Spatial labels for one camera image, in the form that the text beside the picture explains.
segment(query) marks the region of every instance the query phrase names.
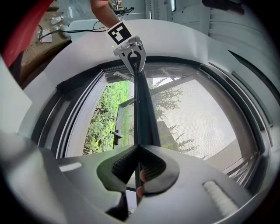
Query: window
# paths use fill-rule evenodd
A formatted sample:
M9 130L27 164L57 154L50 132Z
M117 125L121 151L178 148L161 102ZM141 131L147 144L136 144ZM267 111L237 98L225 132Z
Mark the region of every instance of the window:
M161 146L201 158L240 181L256 148L234 101L196 67L147 63L144 71ZM84 154L134 144L134 83L112 73L107 80L113 83L95 109Z
M172 12L176 11L176 0L171 0L171 10Z

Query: human arm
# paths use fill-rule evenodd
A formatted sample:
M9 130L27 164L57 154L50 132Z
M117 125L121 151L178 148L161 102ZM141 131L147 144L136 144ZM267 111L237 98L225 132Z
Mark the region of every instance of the human arm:
M91 0L91 10L96 18L108 28L119 22L106 0Z
M141 170L140 172L140 180L142 182L146 182L146 179L145 179L145 173L144 173L144 170ZM141 187L138 187L136 189L136 194L138 195L138 197L142 198L143 197L143 192L144 192L144 188L141 186Z

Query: white plastic panel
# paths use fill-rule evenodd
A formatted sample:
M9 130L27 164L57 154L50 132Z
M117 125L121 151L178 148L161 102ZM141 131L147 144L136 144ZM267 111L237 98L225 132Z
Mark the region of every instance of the white plastic panel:
M200 2L201 0L176 0L176 11L181 11Z
M183 24L189 26L189 24L199 23L200 22L200 5L194 4L188 8L177 10L173 12L172 16L174 23Z
M274 45L253 13L243 8L244 15L211 9L209 36L254 64L273 83L278 82L279 57Z
M211 46L209 48L209 61L227 72L235 71L246 81L258 94L264 105L269 110L274 124L280 124L280 107L268 87L247 67L239 63L235 57L228 54L223 45ZM280 90L279 80L274 76L274 85Z
M31 99L32 105L22 121L19 128L19 134L30 138L42 110L56 92L56 88L49 81L45 72L42 72L24 89L23 92Z
M17 133L32 102L12 77L2 56L0 71L0 129Z

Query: foliage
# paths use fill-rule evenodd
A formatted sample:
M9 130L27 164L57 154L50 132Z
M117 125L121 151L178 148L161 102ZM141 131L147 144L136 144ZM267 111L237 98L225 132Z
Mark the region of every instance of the foliage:
M110 132L116 122L119 104L128 99L129 81L115 82L106 86L91 119L83 154L103 152L112 146L113 136Z
M149 88L156 88L167 79L168 78L163 78L155 85L152 84L152 79L149 79ZM84 144L84 154L103 152L106 151L107 148L112 148L113 136L110 132L114 129L119 104L129 99L129 83L129 81L116 82L108 84L105 88L88 129ZM153 104L155 105L155 116L158 124L161 121L164 123L166 110L179 108L179 96L182 94L183 91L180 88L172 87L152 96ZM121 146L124 146L128 145L129 135L134 136L134 127L129 127L130 115L127 109L123 111L122 117L122 134L124 138L121 139ZM179 134L174 140L172 136L178 134L176 132L178 127L179 125L171 127L167 127L165 125L165 127L163 126L159 128L161 130L164 129L166 132L165 134L160 135L162 146L182 153L195 150L199 145L186 148L186 145L194 142L194 139L179 141L184 133Z

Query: green bush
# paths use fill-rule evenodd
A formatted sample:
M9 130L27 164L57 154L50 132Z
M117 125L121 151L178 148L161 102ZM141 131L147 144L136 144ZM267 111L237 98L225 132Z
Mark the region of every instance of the green bush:
M88 128L83 154L92 154L112 149L114 124L120 103L129 99L129 81L121 81L108 84L102 93L98 106L95 109ZM128 111L122 113L122 133L129 129ZM124 134L122 143L128 142L128 134Z

